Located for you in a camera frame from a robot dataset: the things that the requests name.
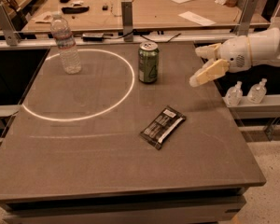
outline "bottle label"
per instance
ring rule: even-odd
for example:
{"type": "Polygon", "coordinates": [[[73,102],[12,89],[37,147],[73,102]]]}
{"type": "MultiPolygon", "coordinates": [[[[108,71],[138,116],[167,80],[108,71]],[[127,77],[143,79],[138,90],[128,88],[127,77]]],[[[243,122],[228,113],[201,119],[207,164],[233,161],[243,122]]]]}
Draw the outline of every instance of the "bottle label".
{"type": "Polygon", "coordinates": [[[65,35],[56,34],[54,38],[59,49],[70,49],[76,44],[72,33],[65,35]]]}

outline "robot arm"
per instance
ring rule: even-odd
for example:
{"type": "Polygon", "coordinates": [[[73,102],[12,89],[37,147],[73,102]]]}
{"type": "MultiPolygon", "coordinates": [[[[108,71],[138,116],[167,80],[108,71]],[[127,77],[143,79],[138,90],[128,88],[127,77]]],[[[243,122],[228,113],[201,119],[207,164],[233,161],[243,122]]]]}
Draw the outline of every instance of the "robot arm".
{"type": "Polygon", "coordinates": [[[280,67],[280,29],[241,35],[223,44],[199,47],[195,51],[208,62],[190,78],[192,87],[223,77],[226,72],[245,71],[259,64],[280,67]]]}

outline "gray table top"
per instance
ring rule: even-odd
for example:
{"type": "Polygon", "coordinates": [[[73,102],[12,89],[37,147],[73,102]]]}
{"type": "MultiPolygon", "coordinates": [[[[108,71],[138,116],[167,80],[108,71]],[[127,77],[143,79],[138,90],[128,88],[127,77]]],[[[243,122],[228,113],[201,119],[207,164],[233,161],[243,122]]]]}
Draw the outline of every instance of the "gray table top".
{"type": "Polygon", "coordinates": [[[79,47],[67,75],[52,48],[0,148],[0,203],[265,183],[191,42],[160,43],[158,81],[138,80],[139,44],[79,47]],[[157,150],[139,133],[167,106],[187,116],[157,150]]]}

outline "plastic bottle on shelf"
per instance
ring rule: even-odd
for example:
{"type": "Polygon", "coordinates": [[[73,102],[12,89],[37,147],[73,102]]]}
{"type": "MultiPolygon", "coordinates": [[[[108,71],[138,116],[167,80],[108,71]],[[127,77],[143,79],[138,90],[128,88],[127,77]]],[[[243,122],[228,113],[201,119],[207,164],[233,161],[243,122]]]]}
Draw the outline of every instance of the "plastic bottle on shelf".
{"type": "Polygon", "coordinates": [[[68,22],[60,12],[54,12],[52,16],[53,21],[50,30],[59,49],[63,69],[68,74],[78,73],[82,69],[82,65],[77,52],[76,41],[68,22]]]}
{"type": "Polygon", "coordinates": [[[263,78],[259,84],[255,84],[254,86],[251,87],[246,97],[249,102],[259,104],[262,101],[262,99],[264,98],[267,92],[267,89],[265,88],[266,82],[267,79],[263,78]]]}
{"type": "Polygon", "coordinates": [[[243,91],[241,89],[241,86],[242,82],[237,81],[235,86],[232,86],[227,90],[227,93],[225,95],[227,105],[237,106],[238,104],[240,104],[240,101],[243,97],[243,91]]]}

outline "can lid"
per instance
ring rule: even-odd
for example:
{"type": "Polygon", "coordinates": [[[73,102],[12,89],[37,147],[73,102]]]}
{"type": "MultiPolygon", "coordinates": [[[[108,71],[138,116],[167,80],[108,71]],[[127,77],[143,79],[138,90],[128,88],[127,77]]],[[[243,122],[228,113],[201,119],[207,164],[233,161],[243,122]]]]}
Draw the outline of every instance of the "can lid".
{"type": "Polygon", "coordinates": [[[152,41],[145,41],[140,44],[140,48],[147,51],[152,51],[158,48],[157,43],[152,41]]]}

